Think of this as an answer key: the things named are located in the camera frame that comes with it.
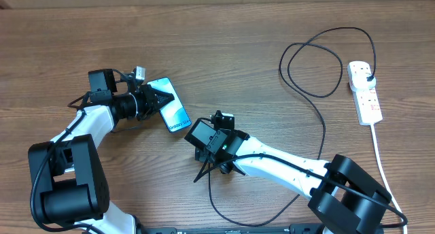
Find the white charger plug adapter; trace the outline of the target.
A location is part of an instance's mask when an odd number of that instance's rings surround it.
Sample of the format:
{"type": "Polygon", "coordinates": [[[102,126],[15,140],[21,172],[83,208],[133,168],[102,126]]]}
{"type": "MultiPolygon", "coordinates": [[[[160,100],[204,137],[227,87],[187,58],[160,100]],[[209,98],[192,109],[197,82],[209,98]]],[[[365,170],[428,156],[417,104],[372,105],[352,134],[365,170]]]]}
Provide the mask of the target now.
{"type": "Polygon", "coordinates": [[[367,76],[365,73],[356,74],[354,72],[351,72],[351,75],[349,76],[350,89],[353,92],[360,92],[363,90],[369,90],[371,88],[374,88],[377,84],[377,80],[376,78],[368,80],[368,78],[370,77],[371,75],[367,76]]]}

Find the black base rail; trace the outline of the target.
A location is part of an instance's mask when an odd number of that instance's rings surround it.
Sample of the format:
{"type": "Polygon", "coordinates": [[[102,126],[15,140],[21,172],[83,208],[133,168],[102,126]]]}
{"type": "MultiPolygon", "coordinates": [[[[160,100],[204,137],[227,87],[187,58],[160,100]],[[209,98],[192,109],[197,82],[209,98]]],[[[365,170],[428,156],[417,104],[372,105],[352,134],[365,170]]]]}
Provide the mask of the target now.
{"type": "Polygon", "coordinates": [[[322,234],[331,233],[324,224],[303,223],[290,224],[286,227],[232,227],[176,229],[175,227],[148,228],[139,224],[140,234],[322,234]]]}

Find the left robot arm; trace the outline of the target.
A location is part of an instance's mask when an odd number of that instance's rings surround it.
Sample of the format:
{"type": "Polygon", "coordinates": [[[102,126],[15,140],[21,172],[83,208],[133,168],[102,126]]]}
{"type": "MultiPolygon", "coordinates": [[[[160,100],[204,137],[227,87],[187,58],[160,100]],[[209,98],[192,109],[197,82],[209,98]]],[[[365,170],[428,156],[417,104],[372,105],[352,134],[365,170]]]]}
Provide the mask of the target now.
{"type": "Polygon", "coordinates": [[[69,104],[76,117],[59,135],[29,148],[30,211],[39,228],[53,233],[145,233],[134,215],[110,200],[97,148],[120,120],[147,120],[174,101],[145,84],[145,69],[121,73],[127,91],[117,93],[115,69],[90,71],[90,90],[69,104]]]}

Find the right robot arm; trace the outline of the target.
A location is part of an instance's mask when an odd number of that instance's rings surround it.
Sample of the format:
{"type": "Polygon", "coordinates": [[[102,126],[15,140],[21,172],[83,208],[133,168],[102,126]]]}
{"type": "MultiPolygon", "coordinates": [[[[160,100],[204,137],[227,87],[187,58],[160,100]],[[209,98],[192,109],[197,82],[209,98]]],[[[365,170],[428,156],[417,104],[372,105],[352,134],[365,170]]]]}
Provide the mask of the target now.
{"type": "Polygon", "coordinates": [[[231,118],[209,126],[197,120],[185,136],[196,156],[223,173],[272,180],[308,200],[323,233],[376,233],[391,194],[357,163],[342,155],[313,160],[274,149],[234,129],[231,118]]]}

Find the Samsung Galaxy smartphone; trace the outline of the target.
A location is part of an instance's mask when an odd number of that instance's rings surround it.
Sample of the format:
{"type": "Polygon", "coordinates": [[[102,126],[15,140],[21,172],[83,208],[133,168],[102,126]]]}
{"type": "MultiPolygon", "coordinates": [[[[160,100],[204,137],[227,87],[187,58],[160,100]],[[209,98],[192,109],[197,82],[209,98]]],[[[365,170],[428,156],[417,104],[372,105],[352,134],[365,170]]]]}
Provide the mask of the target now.
{"type": "Polygon", "coordinates": [[[147,84],[150,84],[152,88],[165,93],[171,93],[174,96],[173,101],[169,102],[160,109],[160,115],[162,116],[170,133],[180,131],[192,124],[187,111],[185,110],[175,91],[174,86],[168,77],[152,80],[147,84]]]}

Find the white power strip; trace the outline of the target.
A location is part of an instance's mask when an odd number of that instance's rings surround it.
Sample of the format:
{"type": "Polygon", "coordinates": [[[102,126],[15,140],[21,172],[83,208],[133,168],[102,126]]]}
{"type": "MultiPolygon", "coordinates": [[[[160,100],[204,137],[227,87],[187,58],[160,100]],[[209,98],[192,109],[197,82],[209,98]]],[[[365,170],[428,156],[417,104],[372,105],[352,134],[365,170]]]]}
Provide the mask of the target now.
{"type": "MultiPolygon", "coordinates": [[[[371,75],[368,80],[373,78],[370,65],[364,61],[350,62],[347,66],[347,72],[348,76],[351,75],[351,72],[354,72],[356,74],[365,73],[367,76],[371,75]]],[[[383,119],[375,87],[360,92],[352,91],[352,94],[360,125],[374,125],[383,119]]]]}

